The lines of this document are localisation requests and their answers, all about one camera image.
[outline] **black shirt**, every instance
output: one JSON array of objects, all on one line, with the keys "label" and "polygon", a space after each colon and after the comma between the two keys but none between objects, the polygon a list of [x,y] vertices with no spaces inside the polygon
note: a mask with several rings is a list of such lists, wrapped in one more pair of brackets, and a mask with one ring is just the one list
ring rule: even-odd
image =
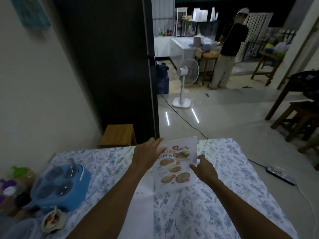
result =
[{"label": "black shirt", "polygon": [[248,27],[239,23],[230,24],[223,32],[224,44],[221,49],[221,54],[225,56],[236,56],[241,42],[246,40]]}]

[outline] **menu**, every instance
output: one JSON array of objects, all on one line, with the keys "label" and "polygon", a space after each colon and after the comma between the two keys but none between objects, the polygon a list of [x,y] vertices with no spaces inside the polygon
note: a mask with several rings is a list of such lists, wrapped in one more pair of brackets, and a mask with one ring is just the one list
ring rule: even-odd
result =
[{"label": "menu", "polygon": [[197,137],[190,137],[160,144],[158,148],[167,147],[152,167],[155,193],[192,186],[198,181],[189,167],[196,165]]}]

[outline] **green lid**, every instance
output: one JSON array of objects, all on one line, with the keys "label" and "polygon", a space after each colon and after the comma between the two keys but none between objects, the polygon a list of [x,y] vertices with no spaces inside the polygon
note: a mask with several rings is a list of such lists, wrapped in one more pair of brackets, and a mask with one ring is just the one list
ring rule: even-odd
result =
[{"label": "green lid", "polygon": [[13,171],[14,178],[24,176],[28,173],[28,168],[17,168],[17,166],[13,166],[12,169],[14,170]]}]

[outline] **fan base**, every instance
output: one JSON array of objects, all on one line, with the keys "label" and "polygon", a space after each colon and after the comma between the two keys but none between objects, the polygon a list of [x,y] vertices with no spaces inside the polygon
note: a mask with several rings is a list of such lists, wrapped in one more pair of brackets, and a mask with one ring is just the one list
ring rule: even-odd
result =
[{"label": "fan base", "polygon": [[176,107],[182,107],[182,108],[188,108],[190,107],[190,104],[192,103],[192,101],[188,98],[184,98],[184,103],[183,104],[180,104],[179,103],[179,97],[176,97],[174,100],[173,100],[173,106],[176,106]]}]

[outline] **refrigerator door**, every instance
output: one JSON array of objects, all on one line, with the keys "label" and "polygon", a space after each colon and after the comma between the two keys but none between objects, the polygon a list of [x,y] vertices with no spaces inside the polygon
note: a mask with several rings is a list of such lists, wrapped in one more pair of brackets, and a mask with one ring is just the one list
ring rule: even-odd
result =
[{"label": "refrigerator door", "polygon": [[102,121],[159,136],[151,0],[53,0]]}]

